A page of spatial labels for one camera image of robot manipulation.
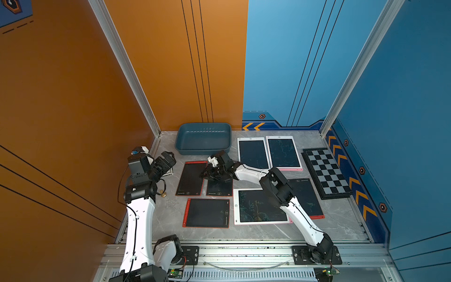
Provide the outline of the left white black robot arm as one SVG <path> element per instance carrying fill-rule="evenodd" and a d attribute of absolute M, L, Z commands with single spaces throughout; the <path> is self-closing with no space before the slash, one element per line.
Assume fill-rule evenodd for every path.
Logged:
<path fill-rule="evenodd" d="M 157 183 L 176 164 L 172 152 L 164 151 L 156 159 L 147 147 L 135 148 L 128 157 L 124 202 L 128 210 L 128 229 L 124 257 L 119 274 L 112 282 L 168 282 L 168 271 L 183 250 L 176 235 L 159 239 L 152 246 L 152 224 L 156 197 L 161 196 Z"/>

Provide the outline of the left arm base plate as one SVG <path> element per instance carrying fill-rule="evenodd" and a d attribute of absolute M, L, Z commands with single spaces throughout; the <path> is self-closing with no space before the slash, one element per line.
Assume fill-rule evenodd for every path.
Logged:
<path fill-rule="evenodd" d="M 176 251 L 176 256 L 171 263 L 173 265 L 196 266 L 198 265 L 199 250 L 198 246 L 182 246 L 181 250 Z"/>

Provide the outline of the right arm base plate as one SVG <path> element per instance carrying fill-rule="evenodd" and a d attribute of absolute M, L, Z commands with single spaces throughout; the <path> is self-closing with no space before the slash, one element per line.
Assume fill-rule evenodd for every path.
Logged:
<path fill-rule="evenodd" d="M 295 265 L 341 265 L 342 258 L 337 246 L 332 246 L 332 249 L 327 252 L 314 250 L 308 246 L 292 246 L 292 256 Z"/>

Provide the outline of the pink writing tablet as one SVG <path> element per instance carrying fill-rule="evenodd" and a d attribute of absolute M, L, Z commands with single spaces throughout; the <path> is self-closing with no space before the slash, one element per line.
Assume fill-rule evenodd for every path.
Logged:
<path fill-rule="evenodd" d="M 289 224 L 284 211 L 270 203 L 263 189 L 235 189 L 233 192 L 235 225 Z"/>
<path fill-rule="evenodd" d="M 266 137 L 270 165 L 281 171 L 303 171 L 293 136 Z"/>

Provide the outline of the teal storage box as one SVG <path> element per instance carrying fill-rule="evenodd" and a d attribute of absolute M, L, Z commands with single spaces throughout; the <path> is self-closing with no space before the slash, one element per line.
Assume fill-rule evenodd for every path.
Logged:
<path fill-rule="evenodd" d="M 175 148 L 181 155 L 214 155 L 232 145 L 228 123 L 185 123 L 177 133 Z"/>

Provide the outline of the light blue writing tablet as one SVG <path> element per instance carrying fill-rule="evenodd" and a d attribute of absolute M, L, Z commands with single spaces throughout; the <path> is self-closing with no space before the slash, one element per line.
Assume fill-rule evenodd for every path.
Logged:
<path fill-rule="evenodd" d="M 270 168 L 270 161 L 263 137 L 239 137 L 237 146 L 239 162 L 252 168 Z"/>

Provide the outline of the red writing tablet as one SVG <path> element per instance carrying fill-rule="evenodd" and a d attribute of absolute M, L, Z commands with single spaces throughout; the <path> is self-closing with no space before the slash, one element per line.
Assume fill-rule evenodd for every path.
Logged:
<path fill-rule="evenodd" d="M 201 173 L 207 167 L 206 161 L 186 162 L 176 190 L 176 196 L 200 196 L 204 179 Z"/>
<path fill-rule="evenodd" d="M 229 227 L 230 201 L 227 199 L 188 199 L 183 227 L 218 228 Z"/>
<path fill-rule="evenodd" d="M 233 179 L 209 180 L 207 183 L 207 196 L 225 196 L 233 195 Z"/>
<path fill-rule="evenodd" d="M 325 218 L 310 179 L 289 179 L 288 184 L 294 191 L 300 205 L 312 220 Z"/>

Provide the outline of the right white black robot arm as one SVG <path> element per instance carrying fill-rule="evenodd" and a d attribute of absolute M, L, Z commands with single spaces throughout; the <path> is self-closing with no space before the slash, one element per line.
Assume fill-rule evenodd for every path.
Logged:
<path fill-rule="evenodd" d="M 271 204 L 281 209 L 293 221 L 303 235 L 310 250 L 310 260 L 316 264 L 330 264 L 334 255 L 334 243 L 322 231 L 300 205 L 293 188 L 282 172 L 273 167 L 259 169 L 233 161 L 224 150 L 208 157 L 207 166 L 200 174 L 207 180 L 234 179 L 259 184 Z"/>

